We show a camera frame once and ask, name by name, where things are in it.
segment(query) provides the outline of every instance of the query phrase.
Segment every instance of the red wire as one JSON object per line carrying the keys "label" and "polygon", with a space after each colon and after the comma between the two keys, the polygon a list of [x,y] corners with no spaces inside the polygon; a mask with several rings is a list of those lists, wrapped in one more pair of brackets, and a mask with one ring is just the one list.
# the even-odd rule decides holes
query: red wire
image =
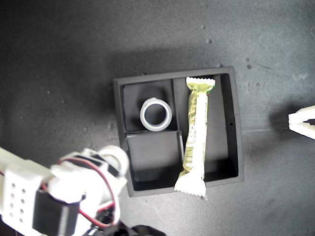
{"label": "red wire", "polygon": [[114,205],[114,202],[112,202],[111,204],[108,204],[107,206],[104,206],[104,207],[98,209],[97,212],[107,210],[108,208],[112,207],[113,205]]}
{"label": "red wire", "polygon": [[[99,169],[95,164],[93,164],[91,161],[88,161],[88,160],[85,160],[85,159],[81,159],[81,158],[77,158],[77,157],[68,157],[68,158],[59,160],[59,161],[57,162],[57,164],[60,165],[62,162],[64,162],[64,161],[69,161],[69,160],[82,162],[82,163],[84,163],[85,165],[91,167],[94,171],[96,171],[96,172],[102,177],[102,179],[105,181],[105,183],[106,183],[106,185],[107,185],[107,187],[108,187],[108,189],[109,189],[110,196],[111,196],[111,198],[112,198],[112,200],[113,200],[113,206],[116,205],[115,198],[114,198],[114,193],[113,193],[113,191],[112,191],[112,188],[111,188],[110,185],[109,185],[109,182],[108,182],[106,176],[102,173],[102,171],[100,171],[100,169]],[[94,225],[96,225],[96,226],[99,226],[99,227],[101,227],[101,228],[109,227],[109,226],[112,225],[112,223],[111,223],[111,224],[104,224],[104,223],[102,223],[102,222],[100,222],[100,221],[98,221],[98,220],[96,220],[96,219],[90,217],[90,216],[87,215],[85,212],[83,212],[81,209],[79,210],[79,213],[80,213],[81,215],[83,215],[85,218],[87,218],[92,224],[94,224]]]}

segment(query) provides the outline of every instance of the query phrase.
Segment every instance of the candy bar wrapper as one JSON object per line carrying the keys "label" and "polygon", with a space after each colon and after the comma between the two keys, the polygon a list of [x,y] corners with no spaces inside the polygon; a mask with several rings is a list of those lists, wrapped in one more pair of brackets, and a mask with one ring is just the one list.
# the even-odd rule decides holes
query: candy bar wrapper
{"label": "candy bar wrapper", "polygon": [[186,142],[183,171],[180,172],[175,190],[198,196],[206,196],[205,150],[207,137],[207,93],[216,81],[212,79],[186,78],[189,96],[189,133]]}

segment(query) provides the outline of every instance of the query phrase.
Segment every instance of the cable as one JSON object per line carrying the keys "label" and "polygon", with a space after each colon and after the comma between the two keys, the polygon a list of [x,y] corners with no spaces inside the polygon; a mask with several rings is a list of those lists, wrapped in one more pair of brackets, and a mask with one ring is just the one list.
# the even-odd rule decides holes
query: cable
{"label": "cable", "polygon": [[113,201],[106,202],[106,203],[104,203],[98,207],[97,212],[107,210],[108,208],[112,207],[113,205],[114,205]]}
{"label": "cable", "polygon": [[86,219],[88,219],[91,223],[93,223],[94,225],[96,226],[99,226],[101,228],[105,228],[105,227],[109,227],[109,226],[112,226],[112,225],[115,225],[117,224],[117,222],[119,221],[119,218],[120,218],[120,208],[119,208],[119,202],[118,202],[118,196],[115,195],[113,193],[113,190],[112,188],[110,187],[110,184],[106,178],[106,176],[103,174],[103,172],[98,168],[98,166],[96,166],[95,164],[93,164],[91,161],[88,161],[88,160],[85,160],[85,159],[82,159],[82,158],[77,158],[77,157],[67,157],[65,159],[61,159],[57,162],[58,165],[60,165],[62,162],[64,161],[78,161],[78,162],[81,162],[81,163],[84,163],[85,165],[91,167],[94,171],[96,171],[100,176],[101,178],[104,180],[104,182],[106,183],[106,186],[108,187],[108,190],[109,190],[109,193],[110,193],[110,196],[113,200],[113,206],[114,206],[114,219],[113,219],[113,222],[110,223],[110,224],[104,224],[92,217],[90,217],[89,215],[87,215],[85,212],[83,212],[82,210],[79,210],[79,213],[81,215],[83,215]]}

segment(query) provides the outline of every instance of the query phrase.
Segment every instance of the crimped wrapper end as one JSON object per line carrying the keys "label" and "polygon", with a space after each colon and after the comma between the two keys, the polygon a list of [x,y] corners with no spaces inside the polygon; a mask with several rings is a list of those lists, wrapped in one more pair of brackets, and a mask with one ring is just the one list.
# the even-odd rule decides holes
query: crimped wrapper end
{"label": "crimped wrapper end", "polygon": [[201,177],[194,176],[192,172],[179,176],[174,190],[201,197],[206,196],[205,181]]}

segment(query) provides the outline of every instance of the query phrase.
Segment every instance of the white bracket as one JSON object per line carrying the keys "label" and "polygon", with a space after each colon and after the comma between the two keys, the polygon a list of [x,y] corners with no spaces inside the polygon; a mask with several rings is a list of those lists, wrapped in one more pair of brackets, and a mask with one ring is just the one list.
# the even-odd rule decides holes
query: white bracket
{"label": "white bracket", "polygon": [[305,122],[310,119],[315,119],[315,106],[289,114],[289,129],[315,140],[315,126]]}

